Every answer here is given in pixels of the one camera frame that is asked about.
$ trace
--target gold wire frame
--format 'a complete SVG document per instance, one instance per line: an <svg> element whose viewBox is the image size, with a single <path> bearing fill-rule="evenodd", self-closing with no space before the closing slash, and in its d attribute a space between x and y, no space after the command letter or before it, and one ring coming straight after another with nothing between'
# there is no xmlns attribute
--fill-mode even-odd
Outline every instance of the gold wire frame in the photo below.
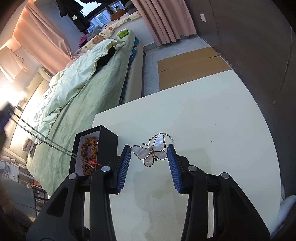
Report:
<svg viewBox="0 0 296 241"><path fill-rule="evenodd" d="M159 151L154 151L154 150L153 150L154 143L155 143L157 137L158 137L159 135L161 135L161 134L163 135L163 145L164 145L164 148L163 148L162 150L159 150ZM161 133L158 133L158 134L154 135L151 139L149 139L148 144L142 143L142 145L150 146L150 143L151 143L152 139L155 138L154 141L153 141L153 144L152 144L152 150L148 150L147 148L142 147L142 146L139 146L139 145L133 145L133 146L131 147L131 151L132 151L132 148L133 148L133 147L141 147L141 148L144 148L144 149L146 149L147 151L149 151L149 154L148 154L145 158L139 158L138 155L137 155L135 152L133 152L133 151L132 151L132 153L134 153L134 154L137 156L137 158L138 158L139 160L143 160L143 163L144 163L144 165L145 165L146 167L151 167L151 166L154 164L154 161L157 161L158 159L159 159L159 160L165 160L165 159L167 158L167 156L168 156L168 154L167 154L166 152L165 152L165 153L167 154L167 156L166 156L166 158L164 158L164 159L160 159L160 158L158 158L158 157L155 155L155 153L154 153L154 152L162 152L162 151L165 150L165 148L166 148L166 144L165 144L165 135L167 135L167 136L173 141L173 139L171 138L171 136L169 136L169 135L166 134L166 133L162 133L162 132L161 132ZM152 155L153 163L152 163L151 166L147 166L147 165L145 164L145 160L146 160L150 155Z"/></svg>

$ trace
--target floor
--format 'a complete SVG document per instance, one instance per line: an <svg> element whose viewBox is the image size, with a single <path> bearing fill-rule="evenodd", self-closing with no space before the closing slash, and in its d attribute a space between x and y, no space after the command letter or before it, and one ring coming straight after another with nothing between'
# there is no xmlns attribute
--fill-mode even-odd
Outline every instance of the floor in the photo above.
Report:
<svg viewBox="0 0 296 241"><path fill-rule="evenodd" d="M158 68L159 60L209 47L209 45L197 35L184 37L175 43L165 44L146 52L144 57L144 84L143 95L151 95L159 92Z"/></svg>

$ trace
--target window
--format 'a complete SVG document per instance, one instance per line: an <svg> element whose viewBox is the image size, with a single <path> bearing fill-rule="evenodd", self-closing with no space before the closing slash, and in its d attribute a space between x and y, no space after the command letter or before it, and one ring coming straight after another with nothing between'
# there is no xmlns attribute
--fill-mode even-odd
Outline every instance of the window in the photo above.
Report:
<svg viewBox="0 0 296 241"><path fill-rule="evenodd" d="M90 20L91 26L87 29L88 32L91 32L97 26L103 26L105 23L110 21L111 14L104 8L101 12L98 13L93 19Z"/></svg>
<svg viewBox="0 0 296 241"><path fill-rule="evenodd" d="M112 9L113 12L116 12L116 8L115 7L120 7L121 9L124 9L123 4L120 1L116 1L115 3L111 3L109 5L109 7Z"/></svg>
<svg viewBox="0 0 296 241"><path fill-rule="evenodd" d="M83 3L79 0L75 0L75 2L79 3L83 7L81 12L85 16L88 15L91 11L95 10L98 6L100 6L102 4L102 3L96 3L96 2Z"/></svg>

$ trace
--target cardboard sheet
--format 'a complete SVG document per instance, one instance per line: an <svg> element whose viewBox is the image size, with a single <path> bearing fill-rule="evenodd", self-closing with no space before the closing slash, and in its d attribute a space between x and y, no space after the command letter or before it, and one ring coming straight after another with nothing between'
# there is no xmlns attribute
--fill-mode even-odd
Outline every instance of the cardboard sheet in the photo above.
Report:
<svg viewBox="0 0 296 241"><path fill-rule="evenodd" d="M230 70L212 48L203 48L158 61L160 90Z"/></svg>

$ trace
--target cable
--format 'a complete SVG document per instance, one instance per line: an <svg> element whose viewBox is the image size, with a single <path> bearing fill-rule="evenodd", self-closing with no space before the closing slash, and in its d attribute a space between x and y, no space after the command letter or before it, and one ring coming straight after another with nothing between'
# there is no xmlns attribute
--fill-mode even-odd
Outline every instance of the cable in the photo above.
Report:
<svg viewBox="0 0 296 241"><path fill-rule="evenodd" d="M69 153L71 153L72 155L74 155L74 156L77 156L77 157L79 157L79 158L82 158L83 159L83 157L81 157L81 156L78 156L77 154L75 154L75 153L73 153L73 152L71 152L71 151L69 151L69 150L67 150L66 148L64 148L64 147L62 147L62 146L60 146L59 144L57 144L57 143L55 143L53 140L50 140L49 138L47 138L46 136L44 136L43 134L41 134L39 131L37 131L36 129L34 129L32 126L30 126L27 122L25 122L21 117L19 117L17 114L15 114L15 113L13 113L13 115L15 115L16 117L18 117L22 122L24 122L27 126L29 126L32 130L34 130L34 131L36 131L36 133L38 133L38 134L40 134L42 137L44 137L45 138L45 140L48 140L48 141L50 141L51 143L53 143L53 144L55 144L55 145L57 145L58 147L60 147L60 148L62 148L62 149L64 149L65 151L67 151L67 152L69 152Z"/></svg>
<svg viewBox="0 0 296 241"><path fill-rule="evenodd" d="M17 57L19 57L19 58L21 58L22 59L22 63L24 62L24 58L22 58L21 56L16 55L15 53L14 53L14 55L17 56Z"/></svg>
<svg viewBox="0 0 296 241"><path fill-rule="evenodd" d="M73 156L73 155L70 155L70 154L68 154L68 153L66 153L66 152L64 152L64 151L62 151L62 150L59 150L59 149L56 148L55 146L50 145L49 143L45 142L44 140L41 140L38 136L34 135L33 133L30 133L27 129L25 129L23 126L21 126L19 123L17 123L14 119L11 118L11 120L12 120L14 123L16 123L19 127L21 127L23 130L25 130L26 132L28 132L30 135L34 136L35 138L37 138L37 139L40 140L41 142L45 143L46 145L49 145L50 147L52 147L52 148L54 148L54 149L56 149L56 150L58 150L58 151L60 151L60 152L62 152L62 153L64 153L64 154L66 154L66 155L68 155L68 156L70 156L70 157L73 157L74 159L79 160L79 161L81 161L81 162L87 164L88 166L94 168L94 167L93 167L92 165L90 165L85 159L79 159L78 156L75 157L75 156Z"/></svg>

